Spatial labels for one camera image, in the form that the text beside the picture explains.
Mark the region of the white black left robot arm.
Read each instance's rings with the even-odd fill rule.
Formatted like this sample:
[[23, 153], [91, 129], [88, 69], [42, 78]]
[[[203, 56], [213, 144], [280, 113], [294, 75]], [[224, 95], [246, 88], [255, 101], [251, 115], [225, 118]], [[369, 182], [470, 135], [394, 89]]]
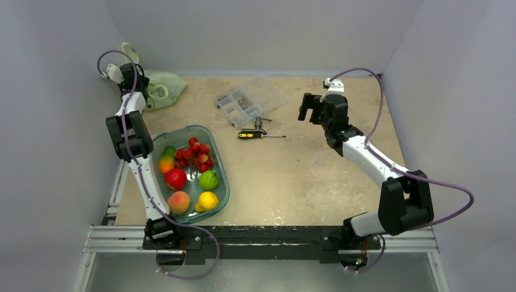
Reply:
[[164, 199], [153, 166], [153, 141], [142, 117], [147, 105], [149, 79], [135, 64], [123, 64], [118, 112], [106, 118], [106, 126], [117, 156], [125, 161], [136, 178], [145, 205], [146, 244], [162, 244], [167, 249], [181, 243], [181, 232], [172, 223], [172, 213]]

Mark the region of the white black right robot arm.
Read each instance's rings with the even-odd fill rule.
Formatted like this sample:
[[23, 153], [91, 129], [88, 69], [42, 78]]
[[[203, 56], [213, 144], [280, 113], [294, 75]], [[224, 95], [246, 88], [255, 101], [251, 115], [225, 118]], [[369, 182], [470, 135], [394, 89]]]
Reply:
[[339, 94], [320, 98], [305, 93], [298, 119], [304, 120], [311, 110], [310, 122], [322, 126], [328, 146], [359, 166], [380, 189], [377, 211], [344, 220], [343, 243], [355, 248], [367, 235], [398, 235], [431, 223], [434, 210], [426, 174], [396, 171], [392, 160], [367, 144], [364, 133], [349, 123], [347, 98]]

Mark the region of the green plastic bag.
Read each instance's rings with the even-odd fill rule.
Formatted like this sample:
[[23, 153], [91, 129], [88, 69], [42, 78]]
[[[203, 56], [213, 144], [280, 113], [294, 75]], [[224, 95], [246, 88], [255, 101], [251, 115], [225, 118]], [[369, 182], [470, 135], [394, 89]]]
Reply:
[[[130, 43], [122, 43], [120, 48], [123, 53], [127, 54], [124, 57], [125, 64], [132, 62], [135, 65], [139, 64], [139, 57]], [[186, 87], [186, 82], [176, 74], [146, 69], [143, 71], [145, 76], [150, 79], [144, 111], [156, 111], [174, 104]]]

